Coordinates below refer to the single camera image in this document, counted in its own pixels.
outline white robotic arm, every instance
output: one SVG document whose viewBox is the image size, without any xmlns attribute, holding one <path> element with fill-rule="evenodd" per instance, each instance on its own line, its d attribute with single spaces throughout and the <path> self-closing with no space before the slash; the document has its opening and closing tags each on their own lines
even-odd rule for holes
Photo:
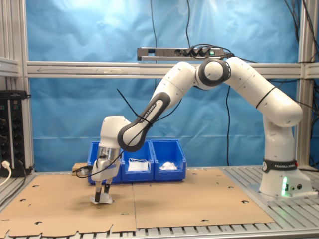
<svg viewBox="0 0 319 239">
<path fill-rule="evenodd" d="M 98 160 L 94 163 L 92 180 L 96 181 L 95 203 L 111 202 L 108 190 L 112 177 L 116 176 L 119 162 L 109 166 L 122 148 L 138 151 L 144 144 L 152 124 L 170 109 L 191 87 L 210 90 L 226 83 L 264 115 L 266 148 L 264 176 L 260 190 L 270 196 L 292 195 L 293 190 L 282 192 L 283 179 L 287 175 L 302 178 L 298 193 L 311 191 L 309 179 L 296 167 L 294 139 L 291 127 L 302 119 L 301 107 L 262 77 L 254 68 L 237 57 L 227 61 L 208 59 L 199 67 L 186 62 L 177 63 L 161 80 L 151 101 L 134 122 L 124 117 L 106 117 L 101 129 Z M 101 181 L 107 184 L 101 198 Z"/>
</svg>

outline blue bin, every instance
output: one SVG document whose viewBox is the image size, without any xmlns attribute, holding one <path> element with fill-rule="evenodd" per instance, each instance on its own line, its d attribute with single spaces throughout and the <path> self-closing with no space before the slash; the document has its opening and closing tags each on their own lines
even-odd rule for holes
<svg viewBox="0 0 319 239">
<path fill-rule="evenodd" d="M 154 181 L 154 158 L 151 149 L 151 142 L 146 140 L 143 147 L 136 152 L 124 152 L 122 158 L 122 182 L 153 182 Z M 129 158 L 146 159 L 149 162 L 147 171 L 128 172 Z"/>
<path fill-rule="evenodd" d="M 177 139 L 151 140 L 154 154 L 155 181 L 182 181 L 186 177 L 186 158 Z M 166 162 L 174 163 L 177 170 L 160 170 Z"/>
<path fill-rule="evenodd" d="M 100 142 L 91 142 L 89 156 L 88 156 L 88 166 L 92 166 L 98 157 L 99 143 Z M 95 181 L 93 181 L 91 177 L 88 177 L 88 182 L 91 184 L 95 184 Z M 118 175 L 116 175 L 116 177 L 114 177 L 112 180 L 112 183 L 120 183 L 120 182 L 121 182 L 121 165 L 119 167 Z"/>
</svg>

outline blue curtain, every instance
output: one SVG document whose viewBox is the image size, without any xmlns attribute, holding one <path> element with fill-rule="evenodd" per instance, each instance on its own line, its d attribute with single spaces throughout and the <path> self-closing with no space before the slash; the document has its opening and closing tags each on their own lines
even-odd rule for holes
<svg viewBox="0 0 319 239">
<path fill-rule="evenodd" d="M 31 61 L 137 62 L 138 47 L 155 47 L 150 0 L 27 0 Z M 186 0 L 153 0 L 158 47 L 187 47 Z M 292 17 L 278 0 L 190 0 L 190 44 L 210 43 L 259 63 L 294 63 Z M 103 118 L 135 116 L 150 100 L 154 79 L 30 79 L 37 171 L 69 171 L 85 162 Z M 296 84 L 281 89 L 295 97 Z M 148 138 L 176 138 L 188 166 L 226 165 L 227 86 L 191 89 Z M 230 165 L 259 165 L 264 156 L 262 115 L 234 90 L 229 94 Z"/>
</svg>

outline black electrical panel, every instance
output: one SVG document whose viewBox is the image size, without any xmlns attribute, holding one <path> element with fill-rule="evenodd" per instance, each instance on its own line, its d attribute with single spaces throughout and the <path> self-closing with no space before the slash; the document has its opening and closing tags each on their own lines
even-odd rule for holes
<svg viewBox="0 0 319 239">
<path fill-rule="evenodd" d="M 22 101 L 26 98 L 25 91 L 0 91 L 0 161 L 10 163 L 12 177 L 24 176 L 18 162 L 25 167 Z M 32 169 L 25 170 L 30 174 Z M 8 171 L 1 168 L 0 176 L 7 177 Z"/>
<path fill-rule="evenodd" d="M 200 47 L 200 48 L 163 48 L 163 47 L 140 47 L 138 48 L 138 61 L 147 60 L 148 57 L 190 57 L 190 53 L 197 58 L 226 57 L 227 52 L 222 48 Z"/>
</svg>

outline small object on table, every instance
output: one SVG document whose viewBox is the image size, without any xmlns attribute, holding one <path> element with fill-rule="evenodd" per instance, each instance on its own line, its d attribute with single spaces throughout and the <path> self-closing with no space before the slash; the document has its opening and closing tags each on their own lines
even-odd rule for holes
<svg viewBox="0 0 319 239">
<path fill-rule="evenodd" d="M 128 171 L 147 171 L 149 169 L 149 162 L 146 159 L 129 158 Z"/>
<path fill-rule="evenodd" d="M 177 167 L 174 163 L 166 162 L 162 167 L 159 167 L 160 170 L 177 170 Z"/>
<path fill-rule="evenodd" d="M 87 166 L 87 163 L 76 163 L 74 164 L 74 166 L 72 167 L 72 176 L 75 176 L 75 171 L 78 170 L 79 168 L 82 168 L 84 166 Z"/>
</svg>

